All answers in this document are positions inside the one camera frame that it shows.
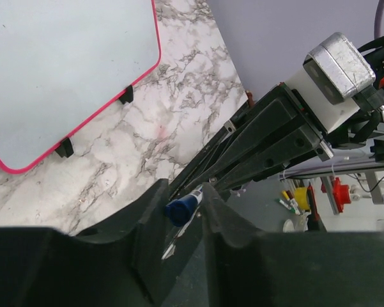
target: whiteboard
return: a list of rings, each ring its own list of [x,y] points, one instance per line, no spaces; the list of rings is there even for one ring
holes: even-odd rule
[[[159,59],[153,0],[0,0],[0,167],[33,167]]]

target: marble countertop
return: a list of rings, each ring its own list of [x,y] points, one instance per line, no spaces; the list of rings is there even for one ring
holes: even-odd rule
[[[78,131],[75,154],[31,171],[0,170],[0,226],[46,225],[76,234],[173,179],[246,100],[208,5],[156,0],[162,60]]]

